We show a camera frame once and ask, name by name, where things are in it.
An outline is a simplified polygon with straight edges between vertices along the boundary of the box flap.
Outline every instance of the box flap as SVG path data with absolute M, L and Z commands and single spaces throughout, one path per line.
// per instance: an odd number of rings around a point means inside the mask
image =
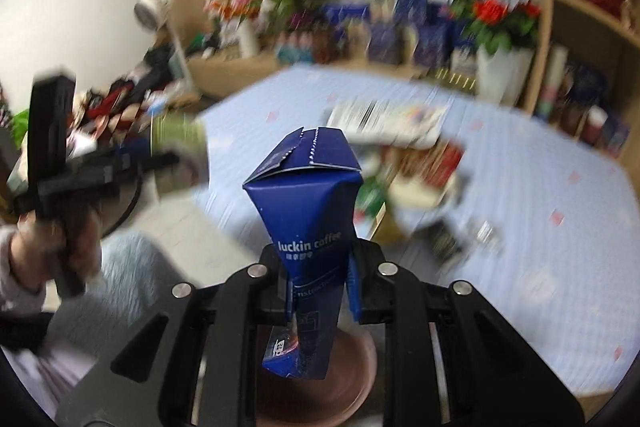
M 289 134 L 244 183 L 283 172 L 317 168 L 360 171 L 340 129 L 319 127 L 304 131 L 301 128 Z

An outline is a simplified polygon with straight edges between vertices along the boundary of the white wall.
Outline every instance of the white wall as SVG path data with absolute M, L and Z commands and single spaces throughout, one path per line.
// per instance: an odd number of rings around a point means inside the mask
M 36 74 L 64 66 L 78 89 L 108 87 L 142 60 L 152 35 L 137 0 L 0 0 L 0 82 L 13 109 L 28 107 Z

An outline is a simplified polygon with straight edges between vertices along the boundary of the flower pot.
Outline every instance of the flower pot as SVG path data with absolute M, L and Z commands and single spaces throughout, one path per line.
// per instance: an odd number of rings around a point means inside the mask
M 254 25 L 250 20 L 244 20 L 238 25 L 236 35 L 242 58 L 257 57 L 260 54 L 260 42 L 258 42 Z
M 478 50 L 478 99 L 513 107 L 527 80 L 533 50 L 503 49 L 491 57 L 484 46 Z

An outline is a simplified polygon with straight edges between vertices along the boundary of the sleeve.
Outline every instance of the sleeve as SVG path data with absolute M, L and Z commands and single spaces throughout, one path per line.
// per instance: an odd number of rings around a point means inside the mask
M 9 248 L 15 227 L 0 228 L 0 312 L 14 315 L 33 315 L 41 311 L 45 299 L 44 286 L 32 293 L 17 282 L 11 274 Z

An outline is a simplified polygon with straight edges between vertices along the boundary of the person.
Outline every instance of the person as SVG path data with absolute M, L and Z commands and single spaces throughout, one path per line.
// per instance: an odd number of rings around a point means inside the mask
M 56 222 L 34 214 L 17 227 L 0 227 L 0 312 L 28 316 L 41 311 L 52 279 L 47 259 L 65 247 Z M 54 418 L 58 404 L 100 357 L 108 340 L 126 332 L 164 292 L 184 278 L 150 241 L 137 233 L 109 237 L 100 245 L 100 219 L 91 210 L 71 245 L 70 267 L 90 284 L 84 295 L 65 299 L 35 352 L 2 346 L 12 369 L 44 412 Z

